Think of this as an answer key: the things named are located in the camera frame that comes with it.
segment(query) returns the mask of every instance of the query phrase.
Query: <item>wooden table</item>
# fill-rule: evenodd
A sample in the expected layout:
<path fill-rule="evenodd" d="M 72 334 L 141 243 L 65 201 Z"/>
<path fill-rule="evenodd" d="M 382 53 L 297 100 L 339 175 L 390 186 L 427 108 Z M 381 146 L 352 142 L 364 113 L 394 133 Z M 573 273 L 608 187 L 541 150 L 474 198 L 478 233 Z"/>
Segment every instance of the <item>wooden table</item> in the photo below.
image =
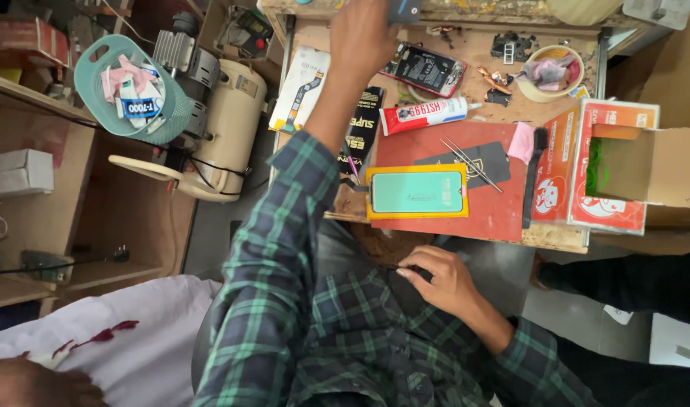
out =
<path fill-rule="evenodd" d="M 301 45 L 312 46 L 316 49 L 328 51 L 330 47 L 330 32 L 328 21 L 337 13 L 340 0 L 317 0 L 309 5 L 299 5 L 294 0 L 263 0 L 262 9 L 275 27 L 277 36 L 286 46 L 286 53 L 292 55 Z M 288 14 L 296 15 L 296 23 L 292 31 L 292 41 L 288 40 Z M 462 34 L 451 32 L 454 50 L 439 36 L 428 35 L 423 26 L 454 25 L 462 27 Z M 640 22 L 616 13 L 598 26 L 574 27 L 567 26 L 549 14 L 548 8 L 541 1 L 523 2 L 452 2 L 445 0 L 423 0 L 422 21 L 419 25 L 408 26 L 398 36 L 402 41 L 412 43 L 423 42 L 424 47 L 450 55 L 458 60 L 466 61 L 468 70 L 461 86 L 464 96 L 482 101 L 490 86 L 476 71 L 483 65 L 491 72 L 518 72 L 522 63 L 504 65 L 503 60 L 490 55 L 493 37 L 499 32 L 515 31 L 521 36 L 536 35 L 536 47 L 545 47 L 567 43 L 569 47 L 579 52 L 586 65 L 584 84 L 592 96 L 597 93 L 601 69 L 605 76 L 605 51 L 599 47 L 599 34 L 604 26 L 619 26 L 645 28 L 649 23 Z M 386 89 L 384 106 L 394 106 L 400 99 L 398 83 L 382 75 L 377 75 L 370 82 L 372 86 Z M 569 106 L 578 103 L 573 98 L 562 98 L 549 104 L 539 104 L 527 99 L 516 84 L 511 85 L 513 100 L 509 107 L 485 103 L 482 109 L 474 111 L 472 115 L 485 117 L 488 122 L 512 123 L 518 121 L 530 122 L 537 126 L 547 122 Z M 289 136 L 280 134 L 277 149 L 281 148 Z M 373 154 L 377 151 L 377 143 L 373 146 Z M 365 213 L 365 194 L 356 193 L 346 186 L 341 186 L 335 202 L 335 208 L 325 217 L 347 222 L 368 223 Z M 521 245 L 537 248 L 548 248 L 559 251 L 586 253 L 589 245 L 589 230 L 568 225 L 539 225 L 534 224 L 524 230 Z"/>

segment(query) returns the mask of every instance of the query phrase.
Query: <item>phone battery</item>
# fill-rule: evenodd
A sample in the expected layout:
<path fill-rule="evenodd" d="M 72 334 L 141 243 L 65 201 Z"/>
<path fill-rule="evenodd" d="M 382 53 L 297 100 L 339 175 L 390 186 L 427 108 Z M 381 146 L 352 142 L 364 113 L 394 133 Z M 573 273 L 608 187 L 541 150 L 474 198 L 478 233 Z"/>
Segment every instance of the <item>phone battery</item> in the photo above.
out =
<path fill-rule="evenodd" d="M 400 60 L 395 76 L 440 92 L 455 64 L 455 60 L 411 47 Z"/>

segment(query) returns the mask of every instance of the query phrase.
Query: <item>red mat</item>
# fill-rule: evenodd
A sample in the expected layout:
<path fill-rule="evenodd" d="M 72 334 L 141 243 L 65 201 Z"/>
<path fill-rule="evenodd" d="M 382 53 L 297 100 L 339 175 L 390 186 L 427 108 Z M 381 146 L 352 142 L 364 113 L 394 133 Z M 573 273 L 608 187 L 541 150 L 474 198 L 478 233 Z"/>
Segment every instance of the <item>red mat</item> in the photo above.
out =
<path fill-rule="evenodd" d="M 503 151 L 508 151 L 515 131 L 516 125 L 455 122 L 387 137 L 381 132 L 377 144 L 376 164 L 378 167 L 413 165 L 417 160 L 450 152 L 448 147 L 440 142 L 443 136 L 447 136 L 462 150 L 500 141 Z M 511 180 L 498 183 L 498 187 L 503 190 L 502 194 L 490 185 L 468 191 L 470 216 L 467 218 L 377 220 L 372 221 L 372 226 L 520 242 L 526 164 L 519 159 L 510 160 Z"/>

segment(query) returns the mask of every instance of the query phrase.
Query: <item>orange box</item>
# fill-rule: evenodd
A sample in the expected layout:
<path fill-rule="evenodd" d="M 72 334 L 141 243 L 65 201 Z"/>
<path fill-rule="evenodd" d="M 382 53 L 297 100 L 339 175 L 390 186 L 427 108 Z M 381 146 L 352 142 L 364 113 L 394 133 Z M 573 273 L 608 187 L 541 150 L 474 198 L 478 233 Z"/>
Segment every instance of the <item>orange box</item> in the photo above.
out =
<path fill-rule="evenodd" d="M 547 122 L 549 143 L 538 165 L 532 221 L 644 235 L 647 204 L 587 196 L 586 168 L 594 129 L 600 138 L 633 140 L 643 129 L 658 128 L 659 115 L 657 105 L 582 99 Z"/>

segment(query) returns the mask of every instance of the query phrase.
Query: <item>shirt sleeve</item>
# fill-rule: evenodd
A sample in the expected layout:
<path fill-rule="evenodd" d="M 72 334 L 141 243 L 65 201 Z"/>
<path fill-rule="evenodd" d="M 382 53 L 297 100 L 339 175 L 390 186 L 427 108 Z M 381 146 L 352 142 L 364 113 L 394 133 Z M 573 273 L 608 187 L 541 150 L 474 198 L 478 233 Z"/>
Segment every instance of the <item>shirt sleeve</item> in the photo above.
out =
<path fill-rule="evenodd" d="M 504 405 L 597 406 L 591 390 L 557 356 L 549 331 L 511 318 L 516 334 L 494 362 L 494 388 Z"/>
<path fill-rule="evenodd" d="M 237 232 L 212 310 L 214 341 L 194 405 L 284 405 L 309 324 L 318 224 L 338 166 L 304 131 L 271 159 L 267 194 Z"/>

